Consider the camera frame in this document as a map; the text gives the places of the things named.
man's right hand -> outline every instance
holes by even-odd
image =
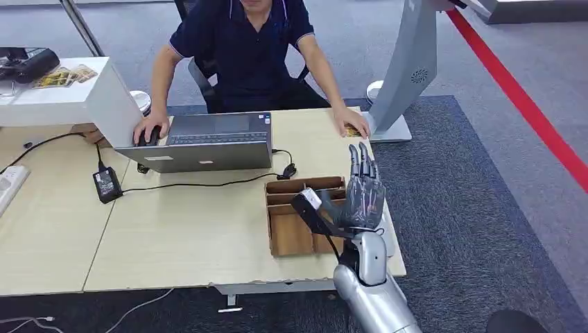
[[[151,132],[155,126],[162,127],[161,132],[159,132],[159,138],[163,139],[169,129],[169,118],[165,111],[157,112],[151,110],[151,113],[137,124],[134,135],[135,144],[139,143],[139,137],[141,137],[143,129],[145,130],[145,142],[149,142],[151,140]]]

power strip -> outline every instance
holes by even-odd
[[[0,216],[2,216],[12,198],[17,194],[28,174],[28,169],[19,165],[8,167],[0,175]]]

man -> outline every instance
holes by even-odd
[[[290,77],[284,63],[296,46],[330,105],[306,82]],[[215,59],[215,93],[222,112],[333,108],[341,135],[345,124],[365,138],[369,126],[348,109],[325,55],[318,46],[303,0],[202,0],[180,24],[153,65],[151,114],[135,128],[135,142],[154,126],[169,129],[166,104],[176,65],[183,58]]]

man's arm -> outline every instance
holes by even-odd
[[[335,76],[331,70],[331,66],[322,52],[314,34],[308,34],[301,37],[298,40],[298,49],[304,61],[306,62],[309,71],[318,83],[320,89],[327,95],[331,107],[333,108],[333,116],[335,118],[336,125],[341,135],[345,135],[345,124],[348,123],[355,127],[357,131],[361,133],[361,136],[365,139],[370,134],[370,127],[367,121],[361,116],[361,114],[354,112],[345,106],[343,99],[337,88],[337,82]]]
[[[169,120],[167,117],[167,97],[176,65],[182,56],[169,45],[162,47],[153,63],[153,77],[151,78],[151,113],[135,128],[135,143],[139,142],[141,131],[145,129],[145,140],[149,142],[153,127],[161,126],[161,137],[167,134]]]

robotic arm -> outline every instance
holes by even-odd
[[[402,290],[388,274],[386,245],[375,229],[386,195],[377,165],[364,144],[359,144],[361,158],[355,146],[349,146],[349,151],[351,179],[343,207],[333,205],[328,191],[316,193],[312,189],[300,192],[291,204],[312,233],[329,240],[339,261],[335,287],[366,333],[422,333]],[[333,223],[321,217],[321,209]],[[331,236],[345,239],[341,255]]]

